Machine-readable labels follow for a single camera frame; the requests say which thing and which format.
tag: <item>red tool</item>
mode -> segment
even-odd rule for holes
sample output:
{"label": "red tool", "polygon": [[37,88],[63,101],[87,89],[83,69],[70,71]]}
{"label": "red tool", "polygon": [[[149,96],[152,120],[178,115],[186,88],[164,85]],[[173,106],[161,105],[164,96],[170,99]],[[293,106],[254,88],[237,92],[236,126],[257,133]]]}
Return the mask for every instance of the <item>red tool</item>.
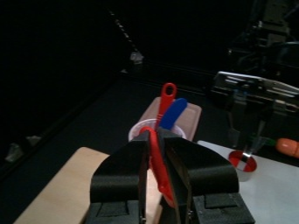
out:
{"label": "red tool", "polygon": [[160,151],[157,135],[154,130],[149,127],[142,127],[140,129],[140,133],[142,133],[145,130],[149,131],[149,168],[153,171],[158,192],[162,194],[168,206],[173,207],[173,193],[169,184],[169,177],[164,166],[164,159]]}
{"label": "red tool", "polygon": [[286,156],[299,158],[299,143],[294,140],[278,138],[274,143],[274,148]]}
{"label": "red tool", "polygon": [[162,84],[160,107],[156,116],[154,128],[157,129],[165,110],[169,108],[176,96],[176,86],[166,82]]}

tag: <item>white table surface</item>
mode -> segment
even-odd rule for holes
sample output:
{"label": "white table surface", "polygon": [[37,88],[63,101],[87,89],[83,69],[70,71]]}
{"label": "white table surface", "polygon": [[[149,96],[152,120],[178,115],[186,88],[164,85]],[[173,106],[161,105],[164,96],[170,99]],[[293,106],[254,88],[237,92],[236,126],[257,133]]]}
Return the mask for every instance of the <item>white table surface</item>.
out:
{"label": "white table surface", "polygon": [[[232,149],[213,143],[197,144],[216,151],[224,158]],[[299,168],[253,156],[256,170],[238,192],[256,224],[299,223]]]}

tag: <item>white cup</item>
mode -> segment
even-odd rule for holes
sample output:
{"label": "white cup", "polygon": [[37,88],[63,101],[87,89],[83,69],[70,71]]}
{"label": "white cup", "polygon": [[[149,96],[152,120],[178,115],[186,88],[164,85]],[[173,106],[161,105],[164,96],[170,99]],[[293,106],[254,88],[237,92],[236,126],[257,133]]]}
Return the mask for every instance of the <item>white cup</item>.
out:
{"label": "white cup", "polygon": [[[133,127],[131,129],[129,130],[127,132],[127,141],[130,141],[137,135],[138,135],[138,132],[140,132],[140,129],[146,126],[149,128],[154,128],[154,122],[156,122],[156,119],[146,119],[146,120],[142,120],[141,122],[138,122]],[[185,134],[182,132],[182,129],[177,126],[177,125],[173,125],[172,126],[172,129],[170,129],[170,132],[173,134],[176,134],[177,136],[180,136],[181,138],[185,139]]]}

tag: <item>wooden table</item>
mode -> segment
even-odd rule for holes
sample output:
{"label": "wooden table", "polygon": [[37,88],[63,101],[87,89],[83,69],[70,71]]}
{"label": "wooden table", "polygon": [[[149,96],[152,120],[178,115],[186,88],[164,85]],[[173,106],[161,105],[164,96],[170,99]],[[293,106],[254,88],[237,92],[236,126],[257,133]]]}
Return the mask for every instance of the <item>wooden table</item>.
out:
{"label": "wooden table", "polygon": [[[106,154],[79,148],[41,190],[15,220],[15,224],[78,224],[89,208],[89,181]],[[146,223],[157,223],[161,213],[161,194],[154,177],[146,177]]]}

